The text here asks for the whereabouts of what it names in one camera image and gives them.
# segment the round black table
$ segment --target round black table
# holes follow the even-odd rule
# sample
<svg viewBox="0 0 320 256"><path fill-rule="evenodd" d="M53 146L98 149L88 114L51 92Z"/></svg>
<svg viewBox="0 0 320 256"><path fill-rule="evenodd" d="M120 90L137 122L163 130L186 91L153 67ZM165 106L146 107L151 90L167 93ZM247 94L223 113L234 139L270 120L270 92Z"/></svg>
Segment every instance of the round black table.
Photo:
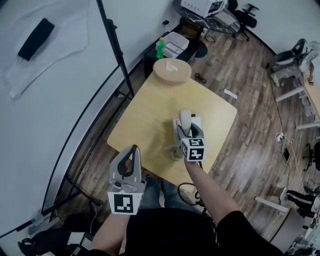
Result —
<svg viewBox="0 0 320 256"><path fill-rule="evenodd" d="M240 23L237 20L237 18L227 9L223 9L223 12L227 13L228 15L232 16L236 21L232 25L226 27L222 25L221 23L214 20L214 15L211 15L209 17L201 17L198 14L184 8L181 6L181 0L173 0L173 8L174 10L181 15L184 19L188 19L192 21L193 23L200 26L199 31L197 32L197 35L195 39L198 42L198 52L196 53L196 58L202 58L207 55L208 49L206 45L200 41L201 33L203 32L204 28L207 28L208 30L216 31L219 33L224 34L235 34L240 30Z"/></svg>

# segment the white appliance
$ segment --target white appliance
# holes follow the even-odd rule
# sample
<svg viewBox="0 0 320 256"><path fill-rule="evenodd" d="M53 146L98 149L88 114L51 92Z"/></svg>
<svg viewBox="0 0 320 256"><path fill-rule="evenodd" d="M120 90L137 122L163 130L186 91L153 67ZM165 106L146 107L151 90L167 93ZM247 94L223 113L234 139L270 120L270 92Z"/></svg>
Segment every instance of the white appliance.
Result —
<svg viewBox="0 0 320 256"><path fill-rule="evenodd" d="M155 50L158 49L159 42L155 45ZM170 32L164 37L163 54L167 58L178 57L185 49L188 48L189 40L176 32Z"/></svg>
<svg viewBox="0 0 320 256"><path fill-rule="evenodd" d="M227 2L228 0L181 0L181 6L205 18L220 13Z"/></svg>

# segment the wooden table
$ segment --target wooden table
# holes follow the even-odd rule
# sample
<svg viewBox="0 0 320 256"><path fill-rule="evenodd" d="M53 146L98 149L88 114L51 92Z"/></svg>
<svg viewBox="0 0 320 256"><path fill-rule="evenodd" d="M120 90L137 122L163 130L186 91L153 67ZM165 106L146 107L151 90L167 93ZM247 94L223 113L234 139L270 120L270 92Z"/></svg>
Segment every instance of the wooden table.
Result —
<svg viewBox="0 0 320 256"><path fill-rule="evenodd" d="M206 141L202 166L208 173L237 110L192 79L181 86L170 86L160 83L152 73L123 113L107 143L119 152L136 144L144 168L175 185L190 182L184 161L174 161L164 150L174 143L172 118L179 115L180 109L191 109L191 113L201 116Z"/></svg>
<svg viewBox="0 0 320 256"><path fill-rule="evenodd" d="M297 78L300 87L295 88L275 99L276 102L280 102L286 98L289 98L293 95L296 95L301 92L305 92L306 96L309 98L312 106L315 110L315 120L312 123L297 125L295 128L297 130L311 128L311 127L320 127L319 117L320 117L320 87L314 83L310 85L305 74L302 74L300 78Z"/></svg>

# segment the blue jeans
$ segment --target blue jeans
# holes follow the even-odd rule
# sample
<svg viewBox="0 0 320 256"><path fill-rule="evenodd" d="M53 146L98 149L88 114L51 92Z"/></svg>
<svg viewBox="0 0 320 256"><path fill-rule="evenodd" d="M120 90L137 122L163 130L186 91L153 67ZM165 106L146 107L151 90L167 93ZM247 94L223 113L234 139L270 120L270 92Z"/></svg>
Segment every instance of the blue jeans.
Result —
<svg viewBox="0 0 320 256"><path fill-rule="evenodd" d="M197 214L201 214L201 212L196 207L188 205L181 200L181 198L178 195L178 188L176 185L173 185L172 183L164 179L159 181L152 177L146 178L146 186L139 209L161 208L159 203L161 189L164 195L165 208L183 209L195 212ZM187 194L184 193L182 190L180 190L180 194L184 200L186 200L189 203L192 203Z"/></svg>

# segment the black pants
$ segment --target black pants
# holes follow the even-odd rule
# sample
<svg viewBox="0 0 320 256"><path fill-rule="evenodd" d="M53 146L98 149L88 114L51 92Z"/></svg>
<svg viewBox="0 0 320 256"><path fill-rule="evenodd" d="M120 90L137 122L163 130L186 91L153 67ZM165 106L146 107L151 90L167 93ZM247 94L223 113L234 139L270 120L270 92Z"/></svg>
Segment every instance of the black pants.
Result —
<svg viewBox="0 0 320 256"><path fill-rule="evenodd" d="M294 202L298 207L310 212L316 199L313 195L301 194L294 190L288 190L286 195L288 196L288 200Z"/></svg>

